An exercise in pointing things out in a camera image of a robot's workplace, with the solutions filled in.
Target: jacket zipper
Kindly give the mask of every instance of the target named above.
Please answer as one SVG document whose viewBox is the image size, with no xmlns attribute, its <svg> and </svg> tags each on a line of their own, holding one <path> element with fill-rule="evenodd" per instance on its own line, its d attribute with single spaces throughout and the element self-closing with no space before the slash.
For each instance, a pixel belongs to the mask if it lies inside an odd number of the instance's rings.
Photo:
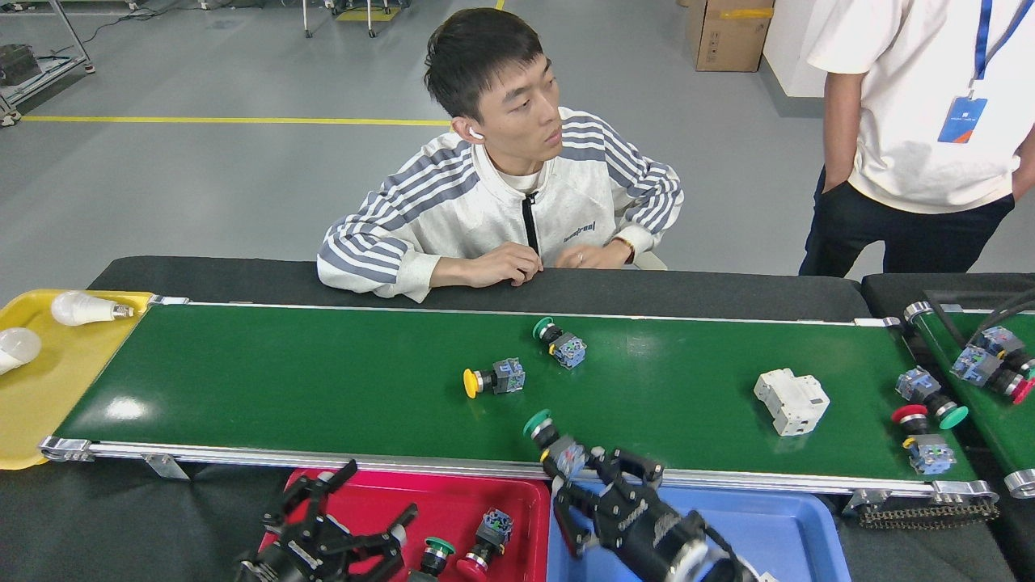
<svg viewBox="0 0 1035 582">
<path fill-rule="evenodd" d="M 535 251 L 535 254 L 539 254 L 539 238 L 535 234 L 535 219 L 532 216 L 532 205 L 535 204 L 535 197 L 539 195 L 539 191 L 535 191 L 532 194 L 525 197 L 525 200 L 521 202 L 521 212 L 525 216 L 525 233 L 528 236 L 528 245 Z"/>
</svg>

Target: blue lanyard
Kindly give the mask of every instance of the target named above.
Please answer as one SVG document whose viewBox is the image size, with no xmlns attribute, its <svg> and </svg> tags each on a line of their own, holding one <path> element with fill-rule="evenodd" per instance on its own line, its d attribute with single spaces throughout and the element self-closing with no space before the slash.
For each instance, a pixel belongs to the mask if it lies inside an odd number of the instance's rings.
<svg viewBox="0 0 1035 582">
<path fill-rule="evenodd" d="M 988 26 L 992 22 L 992 0 L 981 0 L 981 21 L 977 26 L 977 42 L 974 46 L 974 79 L 984 79 L 984 69 L 988 66 L 988 61 L 992 57 L 1006 45 L 1006 41 L 1013 36 L 1013 31 L 1017 29 L 1021 21 L 1025 20 L 1025 14 L 1028 10 L 1035 4 L 1035 0 L 1025 0 L 1021 3 L 1017 8 L 1016 16 L 1013 17 L 1013 22 L 1010 23 L 1010 27 L 1006 29 L 1003 33 L 1003 37 L 996 42 L 996 46 L 992 48 L 992 52 L 988 53 Z"/>
</svg>

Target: white circuit breaker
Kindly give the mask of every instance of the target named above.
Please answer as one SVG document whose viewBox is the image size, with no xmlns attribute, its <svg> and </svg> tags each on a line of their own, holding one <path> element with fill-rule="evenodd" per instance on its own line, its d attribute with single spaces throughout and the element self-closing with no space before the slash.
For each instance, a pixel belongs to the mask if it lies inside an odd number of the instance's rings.
<svg viewBox="0 0 1035 582">
<path fill-rule="evenodd" d="M 830 404 L 819 380 L 811 376 L 796 377 L 789 368 L 759 376 L 755 396 L 769 409 L 773 428 L 780 436 L 812 432 Z"/>
</svg>

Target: blue bin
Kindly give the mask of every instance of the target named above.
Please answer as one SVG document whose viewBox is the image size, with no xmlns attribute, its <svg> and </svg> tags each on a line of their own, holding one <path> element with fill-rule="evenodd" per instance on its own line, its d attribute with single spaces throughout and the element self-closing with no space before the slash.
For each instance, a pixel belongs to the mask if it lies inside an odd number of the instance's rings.
<svg viewBox="0 0 1035 582">
<path fill-rule="evenodd" d="M 598 484 L 582 485 L 601 489 Z M 851 580 L 833 518 L 811 495 L 672 486 L 661 487 L 658 494 L 682 515 L 697 510 L 759 574 L 768 572 L 780 582 Z M 552 519 L 546 580 L 638 582 L 639 578 L 603 548 L 588 550 L 582 560 L 572 558 L 557 520 Z"/>
</svg>

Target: id badge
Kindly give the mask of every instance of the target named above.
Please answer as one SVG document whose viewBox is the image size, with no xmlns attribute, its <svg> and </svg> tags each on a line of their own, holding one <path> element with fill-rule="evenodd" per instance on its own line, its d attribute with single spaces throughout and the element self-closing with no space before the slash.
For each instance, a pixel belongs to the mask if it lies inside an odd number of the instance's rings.
<svg viewBox="0 0 1035 582">
<path fill-rule="evenodd" d="M 987 103 L 988 99 L 972 99 L 970 97 L 952 99 L 952 107 L 949 108 L 949 115 L 945 118 L 945 125 L 942 126 L 938 141 L 950 144 L 969 142 Z"/>
</svg>

